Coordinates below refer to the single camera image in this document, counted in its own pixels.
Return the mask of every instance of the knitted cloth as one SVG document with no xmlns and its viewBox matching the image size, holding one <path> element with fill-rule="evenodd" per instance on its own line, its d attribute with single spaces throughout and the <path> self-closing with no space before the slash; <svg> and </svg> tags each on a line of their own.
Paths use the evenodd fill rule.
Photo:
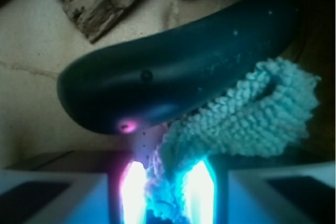
<svg viewBox="0 0 336 224">
<path fill-rule="evenodd" d="M 277 58 L 256 64 L 236 87 L 174 122 L 147 170 L 146 198 L 157 217 L 189 223 L 183 176 L 210 154 L 270 157 L 307 138 L 319 77 Z"/>
</svg>

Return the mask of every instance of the pink light spot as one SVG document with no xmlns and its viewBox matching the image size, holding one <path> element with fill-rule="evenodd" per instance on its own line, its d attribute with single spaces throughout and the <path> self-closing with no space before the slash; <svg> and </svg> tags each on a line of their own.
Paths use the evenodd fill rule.
<svg viewBox="0 0 336 224">
<path fill-rule="evenodd" d="M 123 121 L 119 125 L 119 129 L 122 133 L 132 133 L 138 128 L 138 123 L 133 120 Z"/>
</svg>

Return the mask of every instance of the fabric texture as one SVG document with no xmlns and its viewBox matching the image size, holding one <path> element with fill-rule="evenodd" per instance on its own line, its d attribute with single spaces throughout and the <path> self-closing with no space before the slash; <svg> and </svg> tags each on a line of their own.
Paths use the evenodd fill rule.
<svg viewBox="0 0 336 224">
<path fill-rule="evenodd" d="M 307 138 L 319 80 L 280 57 L 259 62 L 224 96 L 174 122 L 147 169 L 148 207 L 186 224 L 184 175 L 200 160 L 218 153 L 271 157 Z"/>
</svg>

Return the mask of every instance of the bright light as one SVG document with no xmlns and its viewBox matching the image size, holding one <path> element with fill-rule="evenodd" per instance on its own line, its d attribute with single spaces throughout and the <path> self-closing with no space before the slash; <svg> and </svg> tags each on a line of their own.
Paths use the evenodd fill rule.
<svg viewBox="0 0 336 224">
<path fill-rule="evenodd" d="M 204 161 L 198 162 L 184 179 L 186 213 L 191 223 L 214 223 L 215 185 Z"/>
<path fill-rule="evenodd" d="M 144 186 L 146 171 L 140 162 L 133 162 L 121 185 L 124 224 L 143 224 L 146 221 Z"/>
</svg>

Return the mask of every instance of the cyan light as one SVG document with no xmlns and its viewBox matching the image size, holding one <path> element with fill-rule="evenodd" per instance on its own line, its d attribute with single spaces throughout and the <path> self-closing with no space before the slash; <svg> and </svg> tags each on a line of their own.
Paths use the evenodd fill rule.
<svg viewBox="0 0 336 224">
<path fill-rule="evenodd" d="M 214 223 L 215 185 L 209 166 L 198 162 L 184 179 L 186 214 L 191 223 Z"/>
<path fill-rule="evenodd" d="M 121 200 L 124 224 L 145 224 L 146 201 L 144 185 L 146 171 L 140 162 L 133 162 L 121 185 Z"/>
</svg>

